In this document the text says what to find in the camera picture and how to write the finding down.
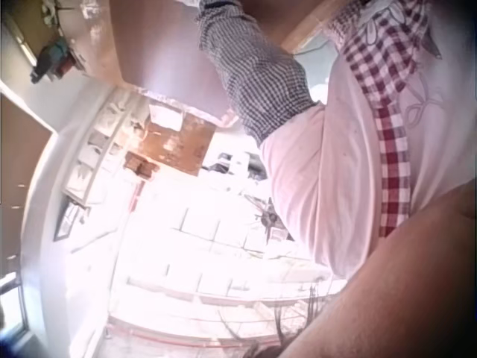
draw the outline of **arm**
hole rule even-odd
[[[283,358],[449,357],[465,344],[476,325],[475,185],[391,234]]]
[[[313,107],[303,67],[270,43],[239,0],[201,0],[200,49],[214,63],[232,108],[260,145]]]

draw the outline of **checkered shirt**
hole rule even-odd
[[[263,35],[239,0],[201,0],[198,23],[200,49],[214,63],[231,107],[258,145],[316,105],[303,67]]]
[[[370,14],[376,4],[382,9]],[[427,7],[426,0],[357,0],[326,29],[373,111],[382,161],[381,237],[409,215],[411,167],[397,97],[415,70]],[[198,22],[200,48],[215,64],[232,108],[259,145],[316,105],[303,67],[265,38],[239,0],[201,0]]]
[[[429,5],[425,0],[377,1],[387,6],[375,13],[370,13],[375,1],[359,7],[359,23],[357,7],[351,5],[332,28],[341,29],[341,53],[373,111],[382,174],[379,235],[386,237],[408,218],[411,206],[408,139],[397,99],[416,68]]]

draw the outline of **pink shirt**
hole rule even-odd
[[[399,95],[411,161],[411,214],[476,175],[475,34],[440,6],[430,17],[442,58],[421,49]],[[367,99],[338,56],[328,104],[308,109],[261,146],[275,207],[316,263],[351,277],[379,244],[379,141]]]

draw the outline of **skin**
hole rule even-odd
[[[280,357],[477,357],[475,289],[473,180],[392,233]]]

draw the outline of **gingham sleeve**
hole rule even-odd
[[[200,49],[214,63],[230,104],[260,145],[314,106],[303,67],[272,44],[239,0],[201,0]]]

